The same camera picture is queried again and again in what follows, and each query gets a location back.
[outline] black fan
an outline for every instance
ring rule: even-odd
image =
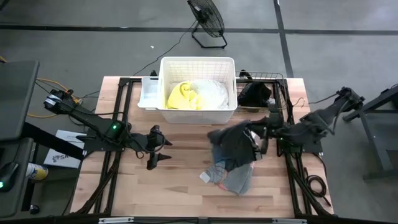
[[[225,48],[225,46],[227,46],[227,42],[224,38],[224,22],[214,3],[211,0],[188,0],[188,4],[191,7],[193,15],[198,21],[192,31],[192,38],[194,38],[202,48]],[[199,25],[201,25],[210,36],[214,38],[222,37],[225,45],[212,47],[203,46],[203,44],[201,44],[193,35],[197,31]]]

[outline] gray floor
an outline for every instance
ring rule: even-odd
[[[394,0],[280,0],[286,29],[397,30]],[[277,28],[272,0],[215,1],[228,28]],[[0,21],[16,24],[75,26],[189,27],[194,21],[185,0],[11,0]],[[50,32],[0,30],[0,55],[9,61],[39,60],[40,78],[60,81],[84,95],[100,88],[106,75],[131,75],[178,41],[173,32]],[[209,44],[219,40],[199,34]],[[279,34],[227,33],[224,50],[201,49],[186,35],[168,56],[232,57],[236,69],[285,74]],[[398,83],[398,36],[288,35],[294,77],[304,78],[308,99],[319,100],[340,89],[354,88],[367,99]],[[141,75],[158,70],[159,62]],[[45,93],[36,88],[30,112],[43,109]],[[94,108],[95,99],[85,106]],[[322,108],[328,102],[313,105]],[[28,118],[42,129],[81,131],[66,116]],[[342,217],[398,222],[398,180],[364,183],[362,175],[377,169],[363,127],[338,122],[336,136],[322,142],[328,184],[336,214]],[[37,190],[35,202],[46,204],[42,216],[65,208],[75,180]]]

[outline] yellow cloth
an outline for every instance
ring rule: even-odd
[[[181,82],[174,87],[172,94],[167,100],[168,109],[178,110],[201,110],[203,98],[191,90],[190,82]]]

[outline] wooden table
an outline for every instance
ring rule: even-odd
[[[97,113],[112,112],[120,77],[104,77],[96,107]],[[288,78],[289,94],[294,104],[294,118],[310,112],[304,82],[301,78]],[[148,134],[158,124],[173,146],[166,146],[161,153],[172,159],[160,161],[154,170],[146,169],[148,155],[138,159],[133,150],[127,149],[121,158],[118,181],[113,201],[113,216],[145,217],[293,217],[292,200],[285,158],[277,157],[276,144],[270,141],[268,153],[257,161],[252,175],[251,188],[244,196],[235,196],[211,183],[204,183],[199,175],[212,165],[211,145],[206,133],[231,126],[244,119],[259,119],[263,113],[235,112],[226,125],[169,124],[156,111],[138,108],[141,84],[133,86],[129,111],[132,132]],[[83,161],[73,198],[71,211],[78,210],[91,196],[100,180],[103,152],[95,152]],[[302,156],[309,174],[319,175],[326,182],[321,162],[312,154]],[[300,208],[304,211],[301,190],[298,190]],[[108,190],[104,191],[103,207]],[[329,211],[323,199],[319,202]]]

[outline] white laundry basket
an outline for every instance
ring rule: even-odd
[[[180,82],[216,80],[228,91],[227,110],[167,109],[167,100]],[[160,63],[157,109],[173,124],[225,124],[238,107],[235,64],[226,57],[164,57]]]

